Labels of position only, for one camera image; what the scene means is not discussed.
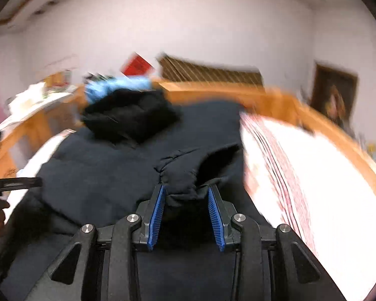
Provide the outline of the black padded winter jacket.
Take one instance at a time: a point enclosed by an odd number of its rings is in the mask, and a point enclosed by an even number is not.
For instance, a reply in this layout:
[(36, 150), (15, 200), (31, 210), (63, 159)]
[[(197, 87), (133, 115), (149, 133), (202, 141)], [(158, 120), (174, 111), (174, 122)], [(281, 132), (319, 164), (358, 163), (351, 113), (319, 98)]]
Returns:
[(234, 256), (221, 253), (200, 187), (216, 180), (222, 199), (259, 224), (244, 188), (241, 104), (225, 99), (170, 104), (158, 90), (119, 90), (86, 108), (85, 126), (59, 144), (38, 172), (43, 186), (24, 195), (3, 242), (0, 290), (24, 300), (84, 224), (99, 228), (151, 197), (160, 169), (171, 183), (159, 248), (142, 254), (144, 300), (229, 300)]

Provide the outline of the floral pink quilt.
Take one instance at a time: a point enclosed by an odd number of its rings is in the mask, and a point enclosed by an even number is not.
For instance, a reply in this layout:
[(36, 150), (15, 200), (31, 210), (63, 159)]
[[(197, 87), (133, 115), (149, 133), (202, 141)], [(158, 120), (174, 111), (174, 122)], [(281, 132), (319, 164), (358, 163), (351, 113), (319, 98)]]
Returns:
[(347, 300), (376, 283), (376, 195), (333, 143), (289, 124), (240, 114), (244, 188), (261, 225), (290, 223)]

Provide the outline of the light blue shirt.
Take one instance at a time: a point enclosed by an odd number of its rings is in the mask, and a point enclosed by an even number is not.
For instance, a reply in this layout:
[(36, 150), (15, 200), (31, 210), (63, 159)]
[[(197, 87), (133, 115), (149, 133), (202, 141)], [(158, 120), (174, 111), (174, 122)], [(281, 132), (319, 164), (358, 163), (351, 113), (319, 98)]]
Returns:
[(151, 90), (152, 81), (145, 76), (96, 76), (86, 79), (84, 93), (88, 104), (93, 104), (119, 89)]

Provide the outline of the red fu diamond poster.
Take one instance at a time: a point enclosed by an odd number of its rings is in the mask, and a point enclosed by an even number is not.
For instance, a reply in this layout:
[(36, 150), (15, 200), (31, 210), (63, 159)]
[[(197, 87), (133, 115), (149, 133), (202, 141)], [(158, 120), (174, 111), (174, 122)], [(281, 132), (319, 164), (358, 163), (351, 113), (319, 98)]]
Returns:
[(155, 68), (149, 62), (134, 52), (121, 66), (120, 72), (125, 76), (146, 76), (154, 70)]

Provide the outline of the dark framed portrait picture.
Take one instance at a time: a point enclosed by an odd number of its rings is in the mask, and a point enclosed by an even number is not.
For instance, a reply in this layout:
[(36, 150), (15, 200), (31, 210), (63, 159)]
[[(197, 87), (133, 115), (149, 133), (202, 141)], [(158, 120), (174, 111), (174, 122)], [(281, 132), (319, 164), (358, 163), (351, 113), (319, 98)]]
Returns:
[(358, 75), (328, 64), (315, 64), (310, 106), (343, 128), (349, 123), (357, 94)]

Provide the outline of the brown patterned hanging cloth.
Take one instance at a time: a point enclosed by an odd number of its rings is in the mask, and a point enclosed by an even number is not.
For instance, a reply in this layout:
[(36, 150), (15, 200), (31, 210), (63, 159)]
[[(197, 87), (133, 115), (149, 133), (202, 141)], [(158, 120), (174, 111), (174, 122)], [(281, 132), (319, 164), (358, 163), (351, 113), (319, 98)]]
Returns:
[(158, 58), (161, 77), (170, 82), (229, 83), (263, 87), (263, 78), (258, 70), (236, 70), (211, 67), (169, 56)]

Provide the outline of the white box on rail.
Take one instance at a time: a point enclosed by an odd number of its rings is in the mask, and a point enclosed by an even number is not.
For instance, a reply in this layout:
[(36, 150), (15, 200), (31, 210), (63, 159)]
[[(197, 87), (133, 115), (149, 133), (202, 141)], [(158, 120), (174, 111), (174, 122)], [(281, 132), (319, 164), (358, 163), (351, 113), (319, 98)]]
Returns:
[(27, 90), (16, 94), (8, 104), (10, 114), (26, 111), (32, 106), (41, 103), (47, 97), (47, 87), (45, 82), (29, 85)]

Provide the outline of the wooden bed frame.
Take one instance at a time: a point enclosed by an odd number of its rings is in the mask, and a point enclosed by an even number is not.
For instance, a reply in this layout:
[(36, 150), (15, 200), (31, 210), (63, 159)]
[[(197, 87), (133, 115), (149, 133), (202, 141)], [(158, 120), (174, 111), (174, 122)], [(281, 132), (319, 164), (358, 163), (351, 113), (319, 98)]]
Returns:
[[(376, 195), (376, 162), (341, 128), (278, 88), (221, 82), (168, 82), (158, 78), (152, 79), (152, 85), (154, 88), (162, 89), (166, 98), (178, 105), (206, 99), (226, 98), (241, 103), (247, 111), (252, 113), (319, 132), (352, 162)], [(26, 137), (32, 150), (37, 152), (52, 136), (48, 117), (43, 111), (38, 111), (15, 126), (0, 142), (0, 178), (16, 176), (18, 169), (10, 155), (10, 148), (19, 139)]]

